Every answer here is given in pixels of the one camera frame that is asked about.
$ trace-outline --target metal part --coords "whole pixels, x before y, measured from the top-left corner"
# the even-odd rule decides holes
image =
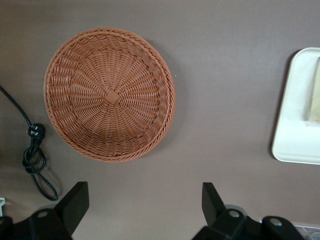
[[[279,219],[276,219],[276,218],[271,218],[270,219],[270,223],[272,223],[273,225],[275,225],[277,227],[281,227],[282,226],[282,222]]]
[[[10,217],[0,217],[0,240],[72,240],[88,208],[88,183],[78,182],[54,209],[36,211],[16,224]]]
[[[230,216],[233,217],[233,218],[238,218],[238,217],[240,217],[240,214],[239,214],[237,211],[234,211],[234,210],[229,211],[229,214],[230,214]]]
[[[0,217],[3,216],[2,207],[6,204],[6,199],[4,197],[0,197]]]

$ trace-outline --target coiled cord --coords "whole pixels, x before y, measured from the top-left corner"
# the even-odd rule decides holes
[[[40,144],[42,143],[43,139],[45,138],[46,129],[41,123],[32,124],[29,117],[25,113],[25,111],[19,106],[19,104],[10,96],[9,93],[0,85],[0,91],[10,100],[10,102],[19,110],[19,112],[24,117],[25,121],[27,122],[29,129],[27,130],[28,135],[31,137],[30,146],[24,151],[22,165],[24,166],[25,171],[30,174],[35,186],[39,190],[39,192],[48,200],[50,201],[57,201],[58,200],[58,193],[56,189],[51,185],[48,180],[43,177],[40,172],[46,166],[46,156],[42,152],[40,148]],[[39,177],[53,192],[54,197],[48,195],[45,190],[43,190],[39,182],[36,179],[36,176]]]

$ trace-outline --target screw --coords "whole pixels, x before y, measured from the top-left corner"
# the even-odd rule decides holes
[[[233,217],[233,218],[238,218],[238,217],[240,217],[240,214],[239,214],[237,211],[235,211],[235,210],[229,211],[229,214],[230,214],[230,216]]]
[[[43,217],[45,217],[45,216],[47,216],[48,215],[48,212],[47,211],[42,211],[42,212],[40,212],[39,214],[38,214],[38,218],[43,218]]]
[[[273,225],[275,225],[277,227],[281,227],[282,226],[282,222],[279,219],[276,219],[276,218],[271,218],[270,219],[270,223],[272,223]]]

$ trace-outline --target round wicker basket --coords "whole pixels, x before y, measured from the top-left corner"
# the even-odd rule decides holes
[[[54,54],[45,106],[58,134],[95,160],[124,162],[154,148],[175,108],[172,76],[143,38],[119,28],[81,32]]]

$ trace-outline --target tray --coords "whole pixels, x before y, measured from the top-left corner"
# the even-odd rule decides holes
[[[320,122],[308,121],[320,48],[308,47],[291,60],[272,153],[283,162],[320,165]]]

